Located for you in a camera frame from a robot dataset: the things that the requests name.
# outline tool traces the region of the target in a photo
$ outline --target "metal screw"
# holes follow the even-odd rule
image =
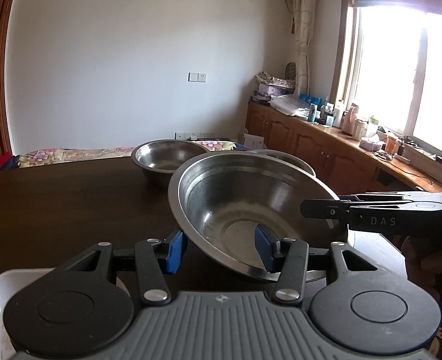
[[[161,289],[149,289],[143,294],[143,296],[144,299],[151,302],[161,302],[162,300],[166,300],[168,298],[168,293]]]
[[[275,293],[276,298],[279,300],[284,300],[285,302],[289,302],[290,300],[296,300],[299,298],[300,294],[295,289],[291,288],[283,288],[279,289]]]

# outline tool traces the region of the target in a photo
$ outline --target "black circular disc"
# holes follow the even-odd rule
[[[309,315],[330,340],[359,353],[393,356],[429,345],[441,311],[427,292],[393,274],[351,274],[321,289]]]
[[[15,294],[4,327],[16,350],[47,359],[72,359],[116,340],[134,317],[131,298],[91,272],[46,276]]]
[[[395,322],[404,317],[407,305],[397,295],[385,291],[366,291],[351,300],[352,311],[366,321]]]

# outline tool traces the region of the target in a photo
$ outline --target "dark wooden table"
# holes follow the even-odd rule
[[[0,274],[13,268],[55,267],[87,247],[109,241],[132,247],[164,238],[177,227],[167,194],[150,186],[131,158],[112,158],[15,169],[0,173]],[[354,246],[405,275],[404,259],[378,234],[357,234]],[[136,278],[121,273],[132,292]],[[190,244],[176,275],[179,290],[269,290],[205,256]],[[309,283],[315,292],[324,281]]]

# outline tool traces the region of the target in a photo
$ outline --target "curtain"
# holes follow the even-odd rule
[[[294,0],[296,33],[296,91],[309,94],[309,45],[313,37],[316,0]]]

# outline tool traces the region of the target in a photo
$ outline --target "bowl rim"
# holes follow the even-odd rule
[[[176,139],[155,139],[155,140],[151,140],[151,141],[149,141],[149,142],[142,143],[142,144],[140,144],[138,147],[136,147],[135,149],[133,149],[133,151],[131,152],[131,159],[133,160],[133,162],[134,162],[138,167],[142,168],[143,170],[148,170],[148,171],[156,172],[156,173],[174,174],[174,173],[176,172],[177,169],[175,169],[175,170],[168,170],[168,169],[151,168],[151,167],[148,167],[148,166],[144,165],[143,163],[141,163],[141,162],[138,160],[138,158],[136,157],[136,153],[137,153],[138,150],[141,149],[143,146],[150,145],[150,144],[152,144],[152,143],[167,143],[167,142],[172,142],[172,143],[190,143],[190,144],[196,145],[197,147],[203,149],[203,150],[204,150],[204,153],[202,153],[202,154],[206,154],[206,153],[210,153],[210,152],[211,152],[207,147],[205,147],[205,146],[203,146],[203,145],[199,145],[199,144],[197,144],[197,143],[195,143],[195,142],[193,142],[193,141],[190,141],[190,140],[179,140],[179,139],[177,139],[177,140],[176,140]]]
[[[249,150],[246,150],[246,152],[253,153],[253,154],[267,155],[269,157],[273,157],[272,155],[277,155],[279,153],[278,155],[283,155],[286,158],[291,158],[293,161],[302,162],[307,168],[309,168],[309,172],[308,173],[310,175],[316,177],[316,172],[315,172],[314,168],[311,165],[309,165],[306,161],[300,159],[299,157],[296,157],[295,155],[292,155],[292,154],[289,154],[289,153],[284,153],[283,151],[280,151],[280,150],[272,150],[272,149],[249,149]]]
[[[287,163],[286,161],[282,161],[277,158],[267,156],[265,154],[254,154],[246,151],[212,151],[212,152],[210,151],[209,154],[207,153],[200,154],[199,156],[189,159],[176,170],[169,183],[168,201],[172,214],[174,215],[174,218],[176,219],[178,226],[181,228],[183,233],[189,238],[189,240],[191,240],[199,249],[201,249],[201,251],[205,255],[207,255],[217,263],[220,263],[221,265],[225,266],[226,268],[231,269],[232,271],[235,271],[237,273],[255,279],[260,279],[263,281],[269,281],[269,282],[277,281],[279,279],[279,273],[272,274],[264,269],[248,265],[246,263],[236,260],[235,258],[229,256],[228,254],[225,254],[224,252],[216,248],[208,240],[206,240],[201,234],[199,234],[199,232],[194,228],[193,225],[191,225],[188,218],[184,214],[181,202],[179,201],[179,182],[181,181],[184,174],[191,167],[195,166],[195,164],[198,163],[199,161],[203,161],[206,158],[210,158],[212,155],[250,155],[262,158],[267,157],[268,161],[276,161],[278,163],[284,164],[285,166],[292,167],[297,171],[302,172],[304,175],[308,176],[309,178],[313,179],[316,183],[320,184],[322,187],[326,189],[326,191],[333,197],[333,200],[339,200],[339,197],[322,181],[310,175],[306,171],[290,163]],[[346,242],[348,245],[354,246],[354,241],[355,241],[354,232],[348,228]],[[308,271],[306,281],[314,281],[322,279],[324,277],[325,277],[324,271]]]

